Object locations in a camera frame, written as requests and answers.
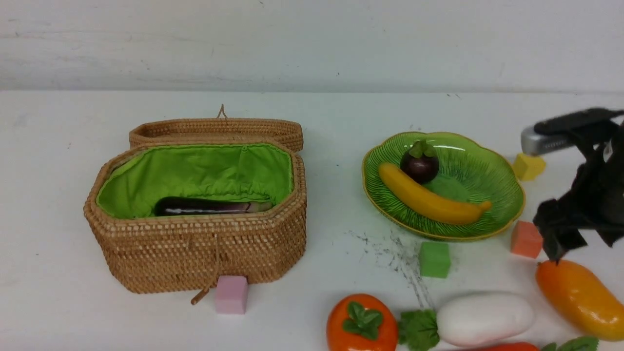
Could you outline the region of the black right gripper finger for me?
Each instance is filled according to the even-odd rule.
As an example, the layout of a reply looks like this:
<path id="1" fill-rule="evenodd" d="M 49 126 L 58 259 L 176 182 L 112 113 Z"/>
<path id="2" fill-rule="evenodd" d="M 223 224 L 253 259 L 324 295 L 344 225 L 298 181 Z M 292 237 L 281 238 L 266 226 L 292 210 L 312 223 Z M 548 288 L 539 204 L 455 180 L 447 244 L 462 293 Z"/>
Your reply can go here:
<path id="1" fill-rule="evenodd" d="M 558 263 L 570 251 L 587 246 L 573 214 L 574 210 L 563 198 L 551 198 L 537 208 L 533 224 L 543 238 L 542 248 L 551 262 Z"/>
<path id="2" fill-rule="evenodd" d="M 602 241 L 610 248 L 613 245 L 624 237 L 624 226 L 623 225 L 600 225 L 597 227 L 597 233 L 602 238 Z"/>

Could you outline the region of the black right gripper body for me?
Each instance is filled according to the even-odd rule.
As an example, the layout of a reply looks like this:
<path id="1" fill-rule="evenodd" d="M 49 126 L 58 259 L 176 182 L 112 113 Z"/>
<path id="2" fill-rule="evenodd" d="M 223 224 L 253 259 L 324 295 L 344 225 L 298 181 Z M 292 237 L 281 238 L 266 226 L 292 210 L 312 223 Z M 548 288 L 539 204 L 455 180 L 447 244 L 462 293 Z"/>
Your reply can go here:
<path id="1" fill-rule="evenodd" d="M 568 193 L 567 228 L 623 229 L 623 127 L 598 122 L 566 131 L 585 162 Z"/>

